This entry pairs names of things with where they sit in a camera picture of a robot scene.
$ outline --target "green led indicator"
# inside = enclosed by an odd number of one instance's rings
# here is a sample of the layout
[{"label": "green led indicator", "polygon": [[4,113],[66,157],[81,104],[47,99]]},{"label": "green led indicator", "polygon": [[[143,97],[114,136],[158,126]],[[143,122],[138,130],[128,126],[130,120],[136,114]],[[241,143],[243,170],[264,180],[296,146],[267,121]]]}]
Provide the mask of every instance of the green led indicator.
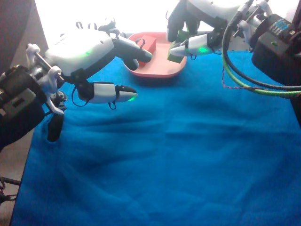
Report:
[{"label": "green led indicator", "polygon": [[207,52],[209,52],[209,50],[206,49],[206,48],[204,48],[204,47],[199,48],[198,51],[199,51],[200,53],[207,53]]},{"label": "green led indicator", "polygon": [[131,99],[129,99],[128,101],[133,101],[133,100],[135,100],[136,99],[136,97],[132,97]]}]

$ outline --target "pink tray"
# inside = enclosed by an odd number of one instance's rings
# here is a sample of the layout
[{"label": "pink tray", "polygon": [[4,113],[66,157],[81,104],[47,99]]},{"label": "pink tray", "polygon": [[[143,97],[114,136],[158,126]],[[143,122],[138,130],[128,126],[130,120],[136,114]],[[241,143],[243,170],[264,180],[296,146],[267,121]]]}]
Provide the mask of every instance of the pink tray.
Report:
[{"label": "pink tray", "polygon": [[157,47],[151,61],[145,66],[139,66],[135,71],[128,69],[128,67],[126,68],[136,76],[147,78],[171,78],[180,73],[186,65],[187,57],[185,57],[180,64],[167,60],[171,43],[166,40],[166,33],[142,32],[131,35],[129,39],[136,41],[144,35],[152,36],[157,39]]}]

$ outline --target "floor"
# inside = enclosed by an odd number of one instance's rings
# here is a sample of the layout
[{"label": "floor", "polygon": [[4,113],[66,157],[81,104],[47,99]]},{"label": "floor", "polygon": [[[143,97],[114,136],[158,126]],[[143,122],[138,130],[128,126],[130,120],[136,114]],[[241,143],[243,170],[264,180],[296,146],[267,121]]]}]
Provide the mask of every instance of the floor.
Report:
[{"label": "floor", "polygon": [[[46,39],[40,23],[40,18],[33,1],[26,30],[14,56],[13,65],[26,65],[25,47],[28,43],[37,44],[41,53],[47,49]],[[0,175],[21,180],[33,131],[22,139],[5,147],[0,153]],[[17,194],[18,186],[6,184],[5,194]],[[8,226],[15,202],[5,202],[0,206],[0,226]]]}]

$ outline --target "yellow-green wire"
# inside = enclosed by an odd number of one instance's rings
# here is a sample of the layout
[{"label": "yellow-green wire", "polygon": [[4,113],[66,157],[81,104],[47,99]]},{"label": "yellow-green wire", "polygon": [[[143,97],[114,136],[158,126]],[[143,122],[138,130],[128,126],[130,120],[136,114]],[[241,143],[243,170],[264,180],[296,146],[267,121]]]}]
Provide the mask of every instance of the yellow-green wire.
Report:
[{"label": "yellow-green wire", "polygon": [[[230,78],[239,86],[241,87],[250,87],[247,84],[244,84],[241,80],[239,80],[235,75],[232,73],[229,65],[226,63],[224,54],[222,54],[222,62],[224,64],[224,67],[230,76]],[[265,96],[272,96],[272,97],[284,97],[284,98],[290,98],[290,97],[296,97],[298,95],[301,95],[301,91],[269,91],[269,90],[262,90],[262,89],[248,89],[251,92],[265,95]]]}]

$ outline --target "blue fabric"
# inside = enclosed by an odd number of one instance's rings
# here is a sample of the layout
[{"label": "blue fabric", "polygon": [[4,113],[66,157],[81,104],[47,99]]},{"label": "blue fabric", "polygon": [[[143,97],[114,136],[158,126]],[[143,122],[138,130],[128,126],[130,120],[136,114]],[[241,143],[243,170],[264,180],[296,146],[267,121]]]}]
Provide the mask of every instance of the blue fabric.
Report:
[{"label": "blue fabric", "polygon": [[[230,57],[272,82],[249,53]],[[45,119],[12,225],[301,225],[301,130],[290,101],[225,89],[221,76],[221,57],[209,55],[147,86],[115,59],[93,80],[135,87],[139,98],[116,111],[69,100],[55,143]]]}]

